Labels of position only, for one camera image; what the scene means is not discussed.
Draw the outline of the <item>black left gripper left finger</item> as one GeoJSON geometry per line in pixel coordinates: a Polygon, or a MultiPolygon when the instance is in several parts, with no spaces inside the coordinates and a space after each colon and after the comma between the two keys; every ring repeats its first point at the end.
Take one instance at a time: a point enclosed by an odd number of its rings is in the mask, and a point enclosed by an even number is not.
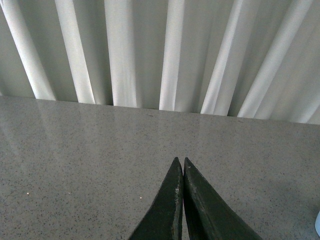
{"type": "Polygon", "coordinates": [[[184,178],[174,158],[153,203],[131,236],[131,240],[180,240],[182,238],[184,178]]]}

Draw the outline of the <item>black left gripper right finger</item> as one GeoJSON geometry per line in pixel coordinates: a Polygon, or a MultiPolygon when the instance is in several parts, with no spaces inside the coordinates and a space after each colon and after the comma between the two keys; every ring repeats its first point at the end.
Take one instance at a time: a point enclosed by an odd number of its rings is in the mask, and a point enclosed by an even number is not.
{"type": "Polygon", "coordinates": [[[183,203],[191,240],[260,240],[221,198],[200,171],[184,160],[183,203]]]}

